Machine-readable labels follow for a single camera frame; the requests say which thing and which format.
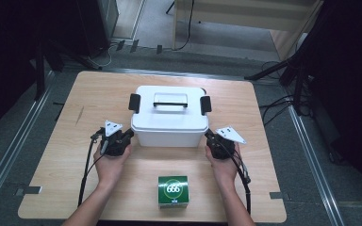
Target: wooden table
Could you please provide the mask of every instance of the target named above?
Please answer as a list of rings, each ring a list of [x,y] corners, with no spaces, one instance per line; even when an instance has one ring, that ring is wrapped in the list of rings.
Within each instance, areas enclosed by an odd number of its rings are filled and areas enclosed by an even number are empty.
[[[192,6],[191,0],[174,2],[173,49],[177,21],[188,22]],[[284,60],[302,34],[310,31],[321,6],[322,0],[195,0],[192,20],[270,29],[278,56]]]
[[[75,210],[90,136],[104,126],[105,120],[121,123],[124,130],[130,128],[133,112],[128,110],[129,96],[141,85],[204,88],[211,97],[213,108],[208,113],[209,127],[214,131],[231,125],[248,142],[240,145],[240,149],[252,178],[249,187],[254,221],[286,220],[283,200],[270,197],[270,192],[279,192],[280,188],[251,83],[96,72],[82,72],[76,78],[30,183],[31,186],[42,186],[42,191],[38,195],[25,195],[19,209],[21,218],[67,218]],[[132,138],[132,145],[133,153],[125,164],[123,177],[101,219],[226,221],[212,169],[205,157],[205,137],[198,148],[141,147],[137,136]],[[158,208],[157,178],[170,175],[188,176],[187,208]],[[93,169],[84,198],[91,194],[97,182]],[[239,177],[236,184],[239,196],[245,202]]]

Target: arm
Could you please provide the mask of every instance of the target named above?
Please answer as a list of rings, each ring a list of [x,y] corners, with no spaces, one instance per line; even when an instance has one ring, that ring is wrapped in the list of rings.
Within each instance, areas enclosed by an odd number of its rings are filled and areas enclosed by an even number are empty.
[[[98,147],[93,155],[94,160],[101,156],[99,150]],[[122,175],[124,162],[130,154],[131,145],[128,145],[122,156],[110,157],[105,155],[96,162],[95,167],[99,177],[98,185],[63,225],[96,225]]]
[[[255,225],[235,188],[237,167],[231,159],[215,159],[211,155],[210,148],[205,146],[206,157],[213,168],[214,178],[222,195],[225,214],[228,225]],[[236,143],[235,150],[240,153]]]

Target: hand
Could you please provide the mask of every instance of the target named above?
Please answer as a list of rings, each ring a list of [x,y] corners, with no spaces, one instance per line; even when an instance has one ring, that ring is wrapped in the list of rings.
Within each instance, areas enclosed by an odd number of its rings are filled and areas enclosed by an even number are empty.
[[[234,185],[235,177],[237,176],[237,167],[231,158],[227,159],[216,159],[213,158],[210,148],[205,146],[206,158],[210,161],[211,167],[213,168],[214,177],[218,186],[230,186]],[[240,154],[239,144],[235,142],[235,151]]]
[[[99,145],[93,155],[94,161],[101,157],[100,150],[101,146]],[[122,175],[125,160],[127,160],[131,152],[132,147],[128,145],[123,155],[116,157],[104,155],[96,162],[95,167],[99,177],[98,186],[110,189],[114,188]]]

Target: green box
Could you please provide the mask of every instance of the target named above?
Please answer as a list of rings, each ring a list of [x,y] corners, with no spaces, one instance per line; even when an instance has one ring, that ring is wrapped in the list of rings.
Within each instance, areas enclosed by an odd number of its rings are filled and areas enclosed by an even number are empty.
[[[189,203],[187,176],[158,177],[158,206],[187,207]]]

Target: white plastic box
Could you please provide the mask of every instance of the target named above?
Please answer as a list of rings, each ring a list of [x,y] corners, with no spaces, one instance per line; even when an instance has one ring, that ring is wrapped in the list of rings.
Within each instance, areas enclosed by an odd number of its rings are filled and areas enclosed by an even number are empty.
[[[135,111],[131,128],[141,146],[197,147],[211,104],[201,88],[141,86],[131,94],[129,109]]]

